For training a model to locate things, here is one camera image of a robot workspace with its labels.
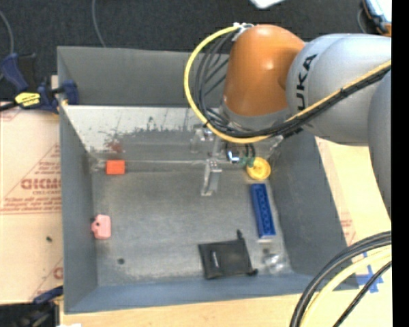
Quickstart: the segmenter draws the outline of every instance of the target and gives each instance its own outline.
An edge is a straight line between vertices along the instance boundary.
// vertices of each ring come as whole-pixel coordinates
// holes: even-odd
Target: dark floor
[[[191,51],[206,35],[233,22],[276,24],[305,41],[328,33],[359,33],[360,2],[287,0],[259,10],[248,0],[97,0],[97,16],[108,46]],[[100,45],[91,0],[0,0],[0,9],[12,26],[15,51],[36,53],[37,82],[56,71],[56,46]],[[0,20],[0,61],[9,49]],[[12,85],[0,82],[0,99],[13,93]],[[0,307],[0,326],[30,310],[33,307]]]

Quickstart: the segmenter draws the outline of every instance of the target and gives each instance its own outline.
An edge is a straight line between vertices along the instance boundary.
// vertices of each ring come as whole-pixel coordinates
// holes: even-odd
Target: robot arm
[[[391,38],[330,34],[304,43],[277,26],[250,27],[237,36],[230,51],[217,114],[207,110],[201,97],[200,71],[195,98],[188,74],[207,44],[238,30],[230,27],[211,35],[187,63],[185,92],[202,122],[223,140],[240,144],[284,137],[302,127],[341,144],[368,145],[391,216]],[[208,55],[205,64],[210,64]],[[375,76],[367,76],[377,68]],[[324,101],[327,107],[320,110]]]

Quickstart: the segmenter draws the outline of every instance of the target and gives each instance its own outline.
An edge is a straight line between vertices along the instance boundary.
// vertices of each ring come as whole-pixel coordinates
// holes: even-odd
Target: pink object
[[[94,237],[99,240],[110,238],[110,217],[108,215],[97,215],[91,224]]]

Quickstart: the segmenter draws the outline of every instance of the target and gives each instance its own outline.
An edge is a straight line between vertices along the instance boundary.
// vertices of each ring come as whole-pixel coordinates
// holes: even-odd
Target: yellow cable
[[[330,280],[321,289],[321,291],[311,301],[311,304],[307,307],[306,312],[303,315],[303,318],[301,319],[300,327],[308,326],[309,319],[312,317],[312,313],[320,305],[324,297],[327,296],[327,294],[329,294],[330,292],[332,292],[342,281],[344,281],[351,274],[354,274],[360,268],[368,266],[369,264],[380,262],[385,259],[391,260],[390,250],[391,246],[388,246],[386,249],[383,249],[382,251],[368,255],[368,257],[351,264],[349,267],[345,268],[343,271],[339,272],[335,277],[333,277],[332,280]]]
[[[290,117],[286,121],[291,121],[291,120],[294,120],[294,119],[298,118],[299,116],[305,114],[306,112],[309,112],[310,110],[316,108],[320,104],[323,104],[323,103],[327,102],[329,99],[331,99],[333,96],[336,96],[341,91],[345,91],[346,89],[349,89],[351,86],[357,84],[358,82],[366,80],[367,78],[369,78],[370,76],[372,76],[376,72],[379,72],[380,70],[384,70],[389,66],[391,66],[391,60],[384,62],[383,64],[379,65],[378,67],[375,67],[372,70],[369,70],[368,72],[366,72],[362,76],[358,77],[356,80],[353,80],[353,81],[349,82],[346,86],[342,87],[341,89],[336,90],[335,92],[332,92],[330,95],[324,97],[323,99],[319,100],[318,102],[315,102],[311,106],[308,106],[306,109],[296,113],[295,115],[293,115],[292,117]]]
[[[191,56],[189,57],[189,59],[188,59],[188,61],[186,63],[185,72],[184,72],[184,75],[183,75],[183,88],[185,89],[186,99],[188,100],[188,103],[190,104],[191,109],[194,111],[194,113],[200,119],[200,121],[202,121],[207,126],[207,128],[209,128],[216,136],[218,136],[221,139],[226,140],[228,142],[233,142],[233,143],[238,143],[238,144],[250,144],[250,143],[260,142],[261,140],[265,140],[267,138],[270,138],[273,135],[256,136],[256,137],[251,137],[251,138],[236,138],[236,137],[229,136],[228,134],[224,134],[223,132],[221,132],[218,129],[214,128],[214,126],[212,126],[212,124],[210,124],[210,122],[208,122],[206,117],[203,115],[203,113],[200,111],[200,109],[198,109],[197,105],[195,104],[195,102],[194,102],[194,100],[192,98],[192,95],[191,95],[191,90],[190,90],[190,71],[191,71],[191,68],[192,68],[192,63],[194,62],[195,58],[198,56],[200,51],[207,44],[211,43],[213,40],[217,39],[218,37],[220,37],[220,36],[222,36],[224,34],[227,34],[227,33],[231,33],[232,31],[235,31],[237,29],[239,29],[239,26],[227,27],[225,29],[217,31],[216,33],[208,36],[203,41],[201,41],[201,43],[199,43],[199,45],[194,49],[194,51],[192,52]],[[370,70],[367,73],[363,74],[362,76],[360,76],[356,80],[354,80],[352,82],[349,82],[346,86],[342,87],[342,89],[345,90],[345,89],[351,87],[352,85],[354,85],[354,84],[368,78],[369,76],[376,73],[377,71],[385,69],[386,67],[388,67],[390,65],[391,65],[391,61],[387,61],[387,62],[383,63],[382,65],[379,65],[375,69]],[[332,98],[334,95],[337,95],[342,89],[339,89],[339,90],[331,93],[330,95],[326,96],[325,98],[321,99],[320,101],[312,104],[311,106],[308,106],[303,111],[301,111],[301,112],[295,114],[294,116],[290,117],[289,119],[285,120],[285,122],[294,120],[297,117],[299,117],[300,115],[305,114],[306,112],[309,112],[310,110],[314,109],[315,107],[319,106],[320,104],[322,104],[325,101]]]
[[[261,140],[270,138],[271,136],[257,136],[257,137],[251,137],[251,138],[235,138],[232,136],[229,136],[227,134],[222,133],[221,131],[217,130],[212,126],[206,117],[201,113],[201,111],[197,108],[197,105],[194,103],[194,100],[192,99],[191,96],[191,91],[190,91],[190,70],[192,67],[192,63],[194,62],[194,59],[197,57],[198,53],[210,42],[213,40],[217,39],[218,37],[231,33],[232,31],[235,31],[239,29],[239,26],[233,26],[233,27],[228,27],[225,29],[222,29],[220,31],[217,31],[216,33],[208,36],[206,39],[204,39],[199,45],[195,48],[195,50],[192,52],[191,56],[189,57],[186,67],[185,67],[185,73],[183,77],[183,87],[185,89],[185,94],[186,94],[186,99],[188,100],[188,103],[191,106],[191,109],[194,111],[194,113],[197,115],[197,117],[204,123],[206,126],[218,137],[221,139],[227,140],[228,142],[233,142],[233,143],[239,143],[239,144],[249,144],[249,143],[256,143]]]

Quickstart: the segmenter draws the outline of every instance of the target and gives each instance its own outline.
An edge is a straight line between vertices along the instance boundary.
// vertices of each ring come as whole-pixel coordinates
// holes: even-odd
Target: gray bin
[[[266,186],[277,230],[272,240],[258,240],[249,195],[254,181],[238,165],[221,159],[217,192],[201,196],[213,143],[190,150],[198,121],[183,94],[188,57],[58,48],[59,82],[74,80],[80,93],[80,105],[61,110],[66,313],[300,293],[346,247],[307,132],[269,154],[273,172]],[[261,155],[269,146],[256,148]],[[107,159],[124,159],[126,173],[106,176]],[[99,213],[112,219],[108,240],[91,233]],[[233,240],[238,229],[258,274],[206,280],[198,244]],[[284,270],[273,272],[264,263],[270,249],[286,259]],[[346,283],[356,285],[353,279]]]

